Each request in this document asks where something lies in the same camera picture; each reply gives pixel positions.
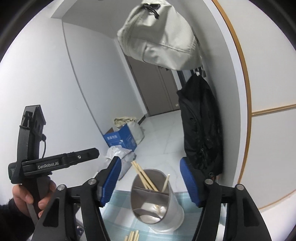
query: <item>door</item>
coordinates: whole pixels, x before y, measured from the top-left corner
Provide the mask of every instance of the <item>door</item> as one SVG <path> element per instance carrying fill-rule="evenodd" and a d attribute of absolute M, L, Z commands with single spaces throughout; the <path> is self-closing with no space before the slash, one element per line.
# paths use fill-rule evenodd
<path fill-rule="evenodd" d="M 149 115 L 179 109 L 177 86 L 170 70 L 127 56 Z"/>

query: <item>human hand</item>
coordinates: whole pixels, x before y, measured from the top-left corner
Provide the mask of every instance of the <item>human hand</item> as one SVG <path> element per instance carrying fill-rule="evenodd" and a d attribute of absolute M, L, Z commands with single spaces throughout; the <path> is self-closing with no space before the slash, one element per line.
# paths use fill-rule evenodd
<path fill-rule="evenodd" d="M 38 203 L 38 207 L 42 210 L 38 214 L 39 217 L 41 217 L 43 210 L 45 209 L 47 203 L 49 202 L 52 196 L 52 193 L 56 190 L 56 188 L 57 188 L 56 184 L 52 180 L 50 180 L 48 194 Z M 27 208 L 27 203 L 33 204 L 34 202 L 33 196 L 31 195 L 31 193 L 23 185 L 17 184 L 12 188 L 12 195 L 17 208 L 23 214 L 30 217 L 30 214 Z"/>

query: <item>hanging bag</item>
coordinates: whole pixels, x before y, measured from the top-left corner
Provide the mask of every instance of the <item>hanging bag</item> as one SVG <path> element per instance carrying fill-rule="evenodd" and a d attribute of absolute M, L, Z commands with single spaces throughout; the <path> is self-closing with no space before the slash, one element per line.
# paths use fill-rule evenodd
<path fill-rule="evenodd" d="M 117 32 L 123 52 L 142 62 L 174 70 L 202 65 L 188 22 L 165 0 L 144 0 Z"/>

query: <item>blue cardboard box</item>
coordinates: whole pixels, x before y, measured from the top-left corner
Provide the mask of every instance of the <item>blue cardboard box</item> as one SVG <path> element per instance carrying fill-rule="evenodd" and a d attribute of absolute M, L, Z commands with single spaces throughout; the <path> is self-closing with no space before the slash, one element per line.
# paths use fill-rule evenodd
<path fill-rule="evenodd" d="M 127 124 L 125 124 L 119 131 L 107 133 L 103 135 L 108 146 L 121 145 L 123 148 L 135 151 L 137 144 Z"/>

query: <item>floor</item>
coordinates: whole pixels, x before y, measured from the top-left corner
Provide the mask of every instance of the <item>floor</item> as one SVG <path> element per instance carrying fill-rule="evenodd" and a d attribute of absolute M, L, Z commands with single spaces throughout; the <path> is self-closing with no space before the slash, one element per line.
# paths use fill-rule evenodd
<path fill-rule="evenodd" d="M 184 151 L 184 134 L 179 110 L 146 118 L 140 127 L 144 139 L 137 146 L 136 162 L 143 169 L 153 168 L 170 174 L 170 184 L 174 192 L 187 191 L 181 176 L 179 162 Z M 130 191 L 136 172 L 130 168 L 117 182 L 115 189 Z"/>

